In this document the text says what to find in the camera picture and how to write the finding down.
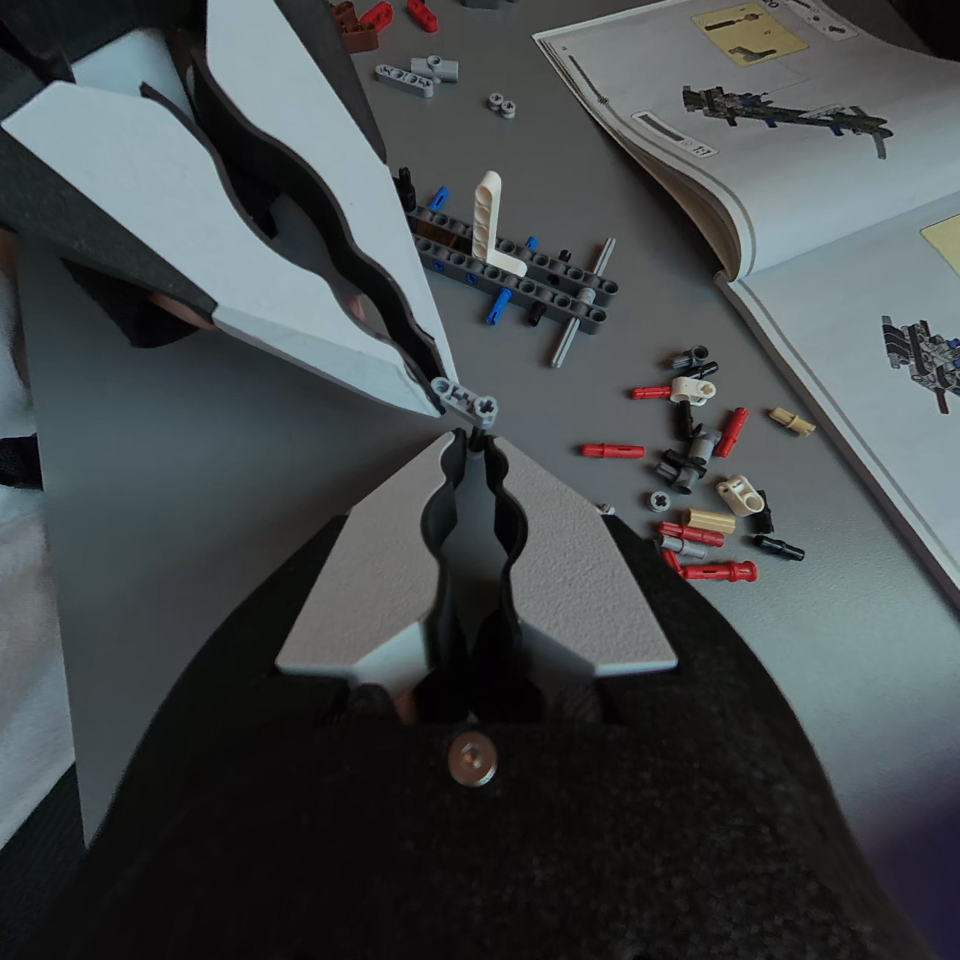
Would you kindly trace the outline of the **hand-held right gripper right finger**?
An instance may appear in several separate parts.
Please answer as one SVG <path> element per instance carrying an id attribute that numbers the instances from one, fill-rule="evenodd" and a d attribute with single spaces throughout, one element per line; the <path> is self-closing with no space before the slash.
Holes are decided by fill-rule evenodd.
<path id="1" fill-rule="evenodd" d="M 673 669 L 678 656 L 606 518 L 504 438 L 488 438 L 486 483 L 507 558 L 502 608 L 535 683 Z"/>

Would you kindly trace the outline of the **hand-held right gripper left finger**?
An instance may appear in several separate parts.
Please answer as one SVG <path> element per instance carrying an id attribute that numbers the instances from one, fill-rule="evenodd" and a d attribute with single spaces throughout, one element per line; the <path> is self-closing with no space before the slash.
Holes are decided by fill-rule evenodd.
<path id="1" fill-rule="evenodd" d="M 460 433 L 441 434 L 349 512 L 275 660 L 296 679 L 384 690 L 401 722 L 460 659 L 443 546 L 457 522 Z"/>

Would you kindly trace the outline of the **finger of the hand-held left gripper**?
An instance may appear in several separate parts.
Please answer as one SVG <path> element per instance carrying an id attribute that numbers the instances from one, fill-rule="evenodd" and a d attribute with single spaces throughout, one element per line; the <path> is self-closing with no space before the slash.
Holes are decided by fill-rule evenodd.
<path id="1" fill-rule="evenodd" d="M 391 407 L 438 418 L 445 376 L 438 317 L 389 271 L 367 263 L 364 289 L 389 329 L 366 327 L 320 274 L 257 229 L 219 156 L 174 104 L 55 81 L 2 121 L 4 134 L 185 281 L 169 297 L 258 349 Z"/>
<path id="2" fill-rule="evenodd" d="M 382 137 L 326 2 L 206 2 L 194 104 L 221 156 L 277 189 L 318 232 L 319 293 L 282 318 L 221 328 L 342 385 L 457 380 Z"/>

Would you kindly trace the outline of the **light grey thin lego liftarm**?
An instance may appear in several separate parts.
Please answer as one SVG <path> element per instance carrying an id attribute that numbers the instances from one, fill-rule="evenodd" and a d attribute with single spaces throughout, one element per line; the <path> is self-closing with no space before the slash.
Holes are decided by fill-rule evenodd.
<path id="1" fill-rule="evenodd" d="M 436 377 L 430 387 L 440 404 L 461 416 L 473 427 L 490 430 L 498 416 L 498 402 L 490 395 L 480 395 L 445 377 Z"/>

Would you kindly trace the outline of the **dark grey lego beam assembly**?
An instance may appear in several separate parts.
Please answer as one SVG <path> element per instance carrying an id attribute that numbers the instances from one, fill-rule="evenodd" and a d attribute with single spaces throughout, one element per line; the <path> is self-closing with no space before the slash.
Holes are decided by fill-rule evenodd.
<path id="1" fill-rule="evenodd" d="M 489 326 L 498 323 L 507 306 L 527 310 L 532 326 L 544 318 L 563 325 L 552 368 L 563 365 L 576 334 L 594 335 L 606 322 L 619 290 L 605 276 L 615 238 L 608 238 L 594 265 L 584 269 L 571 263 L 567 250 L 552 256 L 539 251 L 533 238 L 521 245 L 498 236 L 502 179 L 495 171 L 487 171 L 475 187 L 471 222 L 443 210 L 446 188 L 428 205 L 418 204 L 408 168 L 399 168 L 393 182 L 424 270 L 493 297 L 486 314 Z"/>

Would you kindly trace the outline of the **brown lego piece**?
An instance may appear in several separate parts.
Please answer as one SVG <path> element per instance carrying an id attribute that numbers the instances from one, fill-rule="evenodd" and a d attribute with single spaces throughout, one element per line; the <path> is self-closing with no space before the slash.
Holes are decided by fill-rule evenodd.
<path id="1" fill-rule="evenodd" d="M 353 56 L 378 50 L 379 41 L 376 28 L 371 24 L 360 21 L 352 2 L 343 1 L 330 4 L 330 12 L 340 31 L 343 46 L 348 54 Z"/>

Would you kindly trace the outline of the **light grey lego beam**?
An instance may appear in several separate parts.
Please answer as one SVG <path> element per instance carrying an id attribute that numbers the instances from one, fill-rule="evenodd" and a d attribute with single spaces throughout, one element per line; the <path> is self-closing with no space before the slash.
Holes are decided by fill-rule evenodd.
<path id="1" fill-rule="evenodd" d="M 432 78 L 401 67 L 380 63 L 375 66 L 373 75 L 380 84 L 412 93 L 420 99 L 432 99 L 435 95 L 436 84 Z"/>

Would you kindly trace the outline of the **pile of small lego pins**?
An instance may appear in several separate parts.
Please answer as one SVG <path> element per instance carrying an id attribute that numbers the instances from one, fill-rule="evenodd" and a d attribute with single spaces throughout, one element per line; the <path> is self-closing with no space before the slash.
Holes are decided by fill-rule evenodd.
<path id="1" fill-rule="evenodd" d="M 697 422 L 698 413 L 717 396 L 717 372 L 708 348 L 695 344 L 666 361 L 664 382 L 627 391 L 634 402 L 667 402 L 678 442 L 676 449 L 661 450 L 651 466 L 661 486 L 648 491 L 644 502 L 659 515 L 654 546 L 682 580 L 752 583 L 759 578 L 754 561 L 711 561 L 713 550 L 733 543 L 738 522 L 748 524 L 748 542 L 765 555 L 801 562 L 806 551 L 775 537 L 769 498 L 752 480 L 737 473 L 710 477 L 718 461 L 733 454 L 750 417 L 747 408 L 737 406 L 720 428 Z"/>

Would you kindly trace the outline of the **lego instruction booklet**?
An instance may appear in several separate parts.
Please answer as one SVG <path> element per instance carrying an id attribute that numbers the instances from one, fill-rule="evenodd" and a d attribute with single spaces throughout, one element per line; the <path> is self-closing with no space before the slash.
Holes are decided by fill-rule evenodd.
<path id="1" fill-rule="evenodd" d="M 702 1 L 533 40 L 957 596 L 958 33 L 940 58 L 825 2 Z"/>

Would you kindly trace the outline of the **person's left hand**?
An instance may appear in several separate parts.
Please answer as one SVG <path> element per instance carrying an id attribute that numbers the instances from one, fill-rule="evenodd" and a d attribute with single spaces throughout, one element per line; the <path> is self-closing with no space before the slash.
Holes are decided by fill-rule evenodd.
<path id="1" fill-rule="evenodd" d="M 216 330 L 215 323 L 209 317 L 173 297 L 153 292 L 148 295 L 148 301 L 188 325 L 201 330 Z"/>

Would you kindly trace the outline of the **person's white shirt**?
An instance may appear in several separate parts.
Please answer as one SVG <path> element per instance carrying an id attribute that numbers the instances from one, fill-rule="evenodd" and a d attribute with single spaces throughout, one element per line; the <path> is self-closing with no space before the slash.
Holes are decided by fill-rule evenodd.
<path id="1" fill-rule="evenodd" d="M 36 433 L 19 309 L 17 246 L 1 239 L 1 436 Z M 66 667 L 45 525 L 36 484 L 2 479 L 1 846 L 74 762 Z"/>

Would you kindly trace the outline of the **person's dark pants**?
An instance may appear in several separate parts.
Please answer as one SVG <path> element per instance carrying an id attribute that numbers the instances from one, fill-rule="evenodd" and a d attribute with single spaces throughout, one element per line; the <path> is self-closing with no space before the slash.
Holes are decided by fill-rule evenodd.
<path id="1" fill-rule="evenodd" d="M 86 851 L 72 764 L 1 851 L 1 957 L 11 958 L 75 874 Z"/>

